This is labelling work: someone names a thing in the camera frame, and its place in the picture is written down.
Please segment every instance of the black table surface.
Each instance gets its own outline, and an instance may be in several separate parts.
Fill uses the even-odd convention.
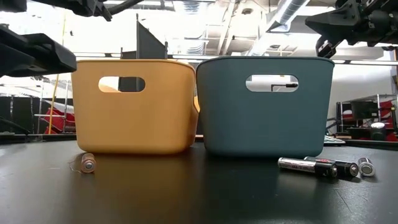
[[[72,171],[82,153],[75,141],[0,146],[0,223],[398,222],[395,151],[324,148],[322,157],[373,161],[375,177],[352,181],[214,157],[202,143],[174,156],[97,154],[95,174]]]

